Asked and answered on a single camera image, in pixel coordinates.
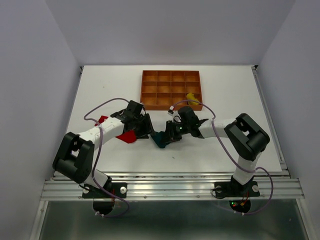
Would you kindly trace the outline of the yellow bear sock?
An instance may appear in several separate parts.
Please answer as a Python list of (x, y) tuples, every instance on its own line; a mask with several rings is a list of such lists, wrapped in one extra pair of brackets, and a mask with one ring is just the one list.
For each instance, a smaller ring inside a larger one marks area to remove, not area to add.
[(199, 106), (201, 102), (195, 97), (195, 95), (190, 92), (186, 95), (187, 104), (192, 106)]

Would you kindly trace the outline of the teal sock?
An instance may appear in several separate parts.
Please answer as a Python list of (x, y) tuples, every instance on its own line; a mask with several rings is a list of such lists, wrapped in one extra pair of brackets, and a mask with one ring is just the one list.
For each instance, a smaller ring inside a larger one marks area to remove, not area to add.
[(155, 132), (155, 134), (151, 135), (151, 138), (160, 149), (164, 149), (170, 144), (170, 142), (166, 141), (166, 134), (164, 131)]

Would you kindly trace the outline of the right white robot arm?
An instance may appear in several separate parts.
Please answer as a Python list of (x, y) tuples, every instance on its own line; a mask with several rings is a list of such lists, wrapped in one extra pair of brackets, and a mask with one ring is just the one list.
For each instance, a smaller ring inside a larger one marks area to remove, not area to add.
[(222, 142), (222, 138), (229, 139), (238, 154), (238, 160), (231, 160), (236, 169), (231, 177), (230, 189), (235, 195), (246, 192), (248, 183), (254, 177), (258, 158), (270, 142), (269, 135), (246, 113), (232, 121), (217, 123), (214, 119), (199, 119), (189, 106), (180, 108), (177, 113), (171, 107), (169, 113), (172, 120), (166, 122), (165, 131), (159, 137), (159, 146), (180, 141), (187, 134), (198, 139), (216, 138), (230, 157)]

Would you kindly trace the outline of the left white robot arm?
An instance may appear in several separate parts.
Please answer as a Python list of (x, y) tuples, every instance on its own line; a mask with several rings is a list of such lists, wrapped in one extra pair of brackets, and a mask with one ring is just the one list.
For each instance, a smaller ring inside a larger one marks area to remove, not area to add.
[(88, 114), (83, 119), (95, 125), (81, 133), (66, 133), (52, 167), (78, 184), (94, 187), (95, 193), (106, 197), (111, 193), (112, 180), (97, 170), (103, 144), (126, 133), (146, 138), (153, 131), (151, 118), (143, 104), (130, 100), (126, 108), (112, 113), (101, 123)]

